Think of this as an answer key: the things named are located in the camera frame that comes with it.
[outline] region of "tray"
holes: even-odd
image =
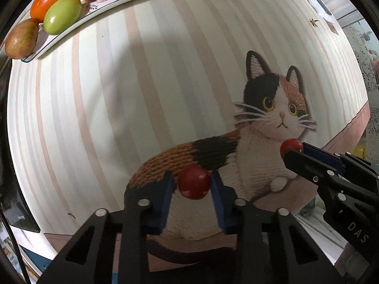
[[[86,6],[83,6],[82,14],[77,22],[75,22],[72,26],[67,28],[65,31],[60,33],[59,35],[48,35],[45,33],[42,25],[39,27],[38,31],[38,39],[37,43],[33,49],[31,55],[26,58],[23,58],[22,61],[25,63],[29,63],[35,58],[39,58],[43,55],[47,50],[49,50],[54,44],[56,44],[59,40],[69,34],[71,31],[75,30],[78,26],[82,25],[84,22],[96,17],[97,15],[106,12],[109,9],[112,9],[116,6],[124,4],[132,0],[90,0]]]

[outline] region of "yellow eye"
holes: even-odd
[[[267,111],[272,111],[275,109],[275,101],[271,98],[271,97],[265,97],[263,100],[262,100],[262,104],[263,104],[263,107],[267,110]]]
[[[298,113],[298,109],[296,108],[296,106],[294,104],[288,105],[288,111],[291,115],[297,115],[297,113]]]

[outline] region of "brown fruit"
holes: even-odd
[[[26,19],[16,25],[5,41],[5,53],[19,60],[29,56],[37,42],[38,20]]]

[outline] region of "cat's whiskers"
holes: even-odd
[[[250,122],[250,121],[269,121],[269,120],[266,118],[247,118],[244,120],[239,120],[239,121],[234,122],[234,125],[246,123],[246,122]]]
[[[252,116],[259,116],[259,117],[266,117],[264,114],[260,113],[253,113],[253,112],[238,112],[234,116],[244,116],[244,115],[252,115]]]
[[[266,114],[265,111],[263,111],[261,109],[258,109],[257,107],[251,106],[249,104],[244,104],[243,102],[234,102],[233,104],[235,106],[241,106],[241,107],[245,107],[245,108],[250,108],[250,109],[253,109],[253,110],[257,110],[258,112],[261,112],[262,114]]]
[[[300,120],[300,119],[307,117],[307,116],[309,116],[309,114],[304,114],[304,115],[300,116],[298,119]]]
[[[315,127],[311,127],[311,126],[308,126],[308,125],[300,124],[299,126],[304,127],[304,128],[309,128],[309,129],[312,129],[312,130],[316,130]]]
[[[299,121],[299,123],[316,123],[315,121],[310,121],[310,120],[302,120],[302,121]]]

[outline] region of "patterned curtain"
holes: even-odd
[[[371,117],[366,128],[366,159],[379,164],[379,89],[373,66],[361,39],[361,32],[353,27],[344,28],[357,57],[365,81]]]

